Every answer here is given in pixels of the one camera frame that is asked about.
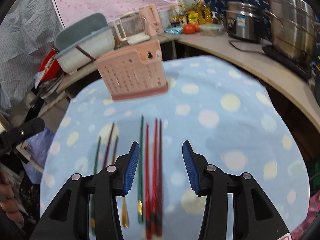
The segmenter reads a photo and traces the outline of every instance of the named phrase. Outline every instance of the human hand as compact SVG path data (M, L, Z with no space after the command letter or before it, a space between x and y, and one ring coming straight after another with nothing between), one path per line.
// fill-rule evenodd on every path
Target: human hand
M7 217L14 221L19 228L23 227L24 219L20 213L16 202L13 200L14 194L12 190L12 185L2 172L0 172L0 195L3 195L7 198L5 201L0 201L0 206L3 211L6 213Z

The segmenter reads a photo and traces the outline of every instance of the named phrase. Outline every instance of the silver bolt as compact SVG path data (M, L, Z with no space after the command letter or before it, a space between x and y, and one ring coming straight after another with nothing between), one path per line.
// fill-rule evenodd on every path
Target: silver bolt
M216 170L216 166L214 166L214 165L208 165L208 166L207 166L207 170L208 170L208 171L215 171L215 170Z
M250 174L250 173L245 172L242 176L243 176L245 179L251 179L251 174Z
M80 179L80 174L78 174L78 173L73 174L73 175L71 176L71 179L72 179L72 180L78 180L78 179Z
M113 165L107 167L107 171L109 172L114 172L116 171L116 169L117 169L116 166L113 166Z

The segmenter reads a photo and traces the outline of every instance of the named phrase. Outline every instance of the gray fabric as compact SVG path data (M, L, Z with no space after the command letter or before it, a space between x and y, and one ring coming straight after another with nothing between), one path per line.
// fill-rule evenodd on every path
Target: gray fabric
M0 26L0 113L32 88L61 24L51 0L16 0Z

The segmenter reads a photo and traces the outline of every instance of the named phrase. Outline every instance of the blue gripper pad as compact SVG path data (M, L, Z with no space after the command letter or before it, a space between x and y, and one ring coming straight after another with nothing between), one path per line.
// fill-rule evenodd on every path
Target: blue gripper pad
M132 187L134 174L136 172L137 165L138 165L139 153L140 153L140 149L139 149L139 144L137 143L136 146L134 147L133 153L128 163L127 170L124 173L123 192L126 195Z
M191 188L196 193L196 195L199 195L200 193L199 174L197 172L195 163L191 156L191 152L189 151L186 142L184 142L182 145L182 156L188 172Z

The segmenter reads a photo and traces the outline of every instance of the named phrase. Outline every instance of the red tomato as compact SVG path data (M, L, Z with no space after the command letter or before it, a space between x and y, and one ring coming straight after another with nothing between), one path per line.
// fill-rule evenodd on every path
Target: red tomato
M195 28L192 26L192 24L186 24L184 27L183 27L183 33L184 34L192 34L192 33L195 33L196 30Z
M199 28L199 23L195 23L195 24L193 24L193 27L194 27L194 29L195 29L195 31L196 31L196 33L198 33L198 32L200 32L201 30L200 30L200 28Z

